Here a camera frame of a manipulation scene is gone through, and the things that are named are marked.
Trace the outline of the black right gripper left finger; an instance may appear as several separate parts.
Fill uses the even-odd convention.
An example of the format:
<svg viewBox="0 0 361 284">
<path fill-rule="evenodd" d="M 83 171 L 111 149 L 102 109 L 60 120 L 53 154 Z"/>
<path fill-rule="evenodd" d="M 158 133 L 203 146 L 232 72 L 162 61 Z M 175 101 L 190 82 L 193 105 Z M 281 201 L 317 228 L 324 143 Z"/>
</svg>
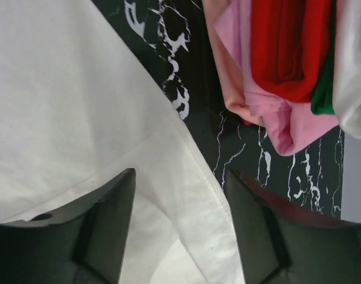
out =
<svg viewBox="0 0 361 284">
<path fill-rule="evenodd" d="M 126 169 L 66 205 L 0 224 L 0 283 L 117 283 L 135 191 Z"/>
</svg>

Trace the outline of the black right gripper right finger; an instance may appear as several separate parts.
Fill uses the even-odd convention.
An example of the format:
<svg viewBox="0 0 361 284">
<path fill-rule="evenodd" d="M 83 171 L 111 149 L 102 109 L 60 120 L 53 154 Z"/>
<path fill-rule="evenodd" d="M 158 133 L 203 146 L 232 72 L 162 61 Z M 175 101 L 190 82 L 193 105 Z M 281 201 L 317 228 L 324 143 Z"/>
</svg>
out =
<svg viewBox="0 0 361 284">
<path fill-rule="evenodd" d="M 247 283 L 361 283 L 361 223 L 303 208 L 234 170 L 225 187 Z"/>
</svg>

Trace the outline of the white t-shirt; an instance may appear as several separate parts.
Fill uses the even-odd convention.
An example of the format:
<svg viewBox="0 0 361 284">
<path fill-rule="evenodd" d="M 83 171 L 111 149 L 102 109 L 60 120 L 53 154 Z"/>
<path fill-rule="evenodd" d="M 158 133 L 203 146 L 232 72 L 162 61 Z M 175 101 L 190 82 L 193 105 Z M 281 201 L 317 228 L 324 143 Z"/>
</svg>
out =
<svg viewBox="0 0 361 284">
<path fill-rule="evenodd" d="M 91 1 L 0 1 L 0 224 L 136 171 L 117 283 L 243 283 L 226 197 Z"/>
</svg>

